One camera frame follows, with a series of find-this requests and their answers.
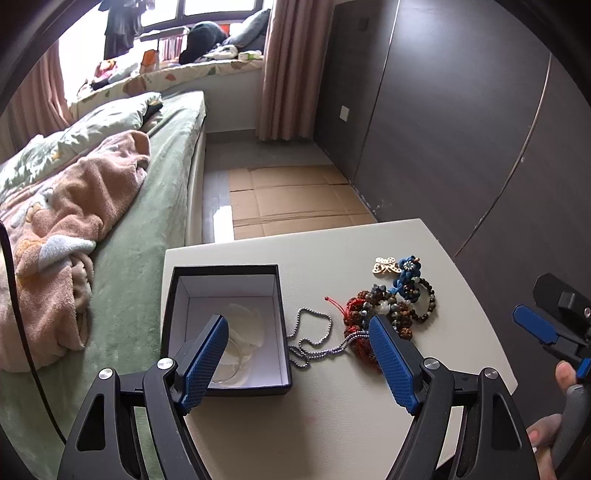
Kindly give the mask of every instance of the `metal screw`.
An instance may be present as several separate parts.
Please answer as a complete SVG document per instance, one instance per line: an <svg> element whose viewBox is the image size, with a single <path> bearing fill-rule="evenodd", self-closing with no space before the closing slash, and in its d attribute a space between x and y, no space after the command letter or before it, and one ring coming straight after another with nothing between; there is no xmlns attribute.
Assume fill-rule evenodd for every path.
<svg viewBox="0 0 591 480"><path fill-rule="evenodd" d="M107 378L111 378L113 375L113 371L110 368L104 368L99 372L99 378L101 380L106 380Z"/></svg>
<svg viewBox="0 0 591 480"><path fill-rule="evenodd" d="M484 374L486 378L490 378L491 380L499 378L499 372L496 371L494 368L485 368Z"/></svg>
<svg viewBox="0 0 591 480"><path fill-rule="evenodd" d="M173 365L174 360L172 358L161 358L158 360L158 368L160 370L168 370Z"/></svg>
<svg viewBox="0 0 591 480"><path fill-rule="evenodd" d="M428 368L429 370L437 370L441 364L434 358L426 358L423 362L423 365L425 365L425 368Z"/></svg>

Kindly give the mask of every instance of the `black bag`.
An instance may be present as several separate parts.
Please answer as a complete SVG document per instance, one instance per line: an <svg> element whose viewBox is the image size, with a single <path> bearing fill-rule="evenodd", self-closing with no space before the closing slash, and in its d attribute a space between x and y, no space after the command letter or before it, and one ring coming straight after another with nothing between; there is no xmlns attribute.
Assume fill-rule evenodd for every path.
<svg viewBox="0 0 591 480"><path fill-rule="evenodd" d="M199 57L203 57L218 43L226 40L228 35L215 22L199 22L187 36L187 48L184 50L178 62L181 65L191 63Z"/></svg>

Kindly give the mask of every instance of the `tiled floor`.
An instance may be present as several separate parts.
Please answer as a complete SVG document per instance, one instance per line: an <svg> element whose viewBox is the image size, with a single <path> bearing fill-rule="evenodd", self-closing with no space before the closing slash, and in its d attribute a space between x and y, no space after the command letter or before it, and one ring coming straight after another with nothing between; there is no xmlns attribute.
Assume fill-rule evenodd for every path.
<svg viewBox="0 0 591 480"><path fill-rule="evenodd" d="M314 142L210 142L203 177L203 243L234 239L228 170L233 168L329 165Z"/></svg>

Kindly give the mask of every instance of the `green bedsheet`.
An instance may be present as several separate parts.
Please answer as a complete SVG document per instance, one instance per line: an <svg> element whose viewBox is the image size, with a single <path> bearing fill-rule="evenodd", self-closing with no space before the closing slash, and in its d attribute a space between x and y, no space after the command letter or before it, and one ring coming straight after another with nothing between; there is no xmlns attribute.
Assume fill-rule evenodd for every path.
<svg viewBox="0 0 591 480"><path fill-rule="evenodd" d="M202 92L166 99L163 120L148 134L151 162L137 198L91 255L95 262L90 334L86 349L69 352L39 371L57 421L67 436L96 374L141 371L158 359L164 253L184 245L187 181L203 125ZM151 480L162 478L147 418L138 430ZM25 464L41 480L54 480L63 445L43 409L30 374L0 371L0 423Z"/></svg>

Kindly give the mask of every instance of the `silver ball chain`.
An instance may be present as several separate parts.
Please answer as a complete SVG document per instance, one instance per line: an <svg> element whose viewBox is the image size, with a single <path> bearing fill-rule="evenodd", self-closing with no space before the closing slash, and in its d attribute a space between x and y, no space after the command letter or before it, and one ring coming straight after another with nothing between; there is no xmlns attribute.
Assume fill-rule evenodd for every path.
<svg viewBox="0 0 591 480"><path fill-rule="evenodd" d="M328 326L328 329L326 330L326 334L317 342L310 340L309 338L301 338L298 341L297 345L289 345L290 352L293 353L296 357L302 359L305 363L300 364L297 361L293 360L293 358L290 358L290 362L293 365L295 365L297 368L300 368L302 370L309 368L310 361L312 361L312 360L322 360L323 358L325 358L327 356L335 356L335 355L342 354L346 350L346 348L349 346L349 344L351 342L353 342L354 340L357 340L358 338L369 338L368 332L353 332L350 335L347 335L347 337L345 337L345 339L337 347L326 349L326 350L314 350L314 351L306 350L303 347L304 342L309 343L311 346L320 346L323 343L325 343L325 341L327 341L329 339L330 334L332 333L333 320L329 315L327 315L325 313L317 312L315 310L307 309L305 307L300 308L297 311L297 319L295 321L294 331L291 335L287 335L288 339L292 339L297 335L297 332L300 329L300 320L301 320L302 312L307 312L307 313L310 313L310 314L315 315L317 317L323 317L329 321L329 326Z"/></svg>

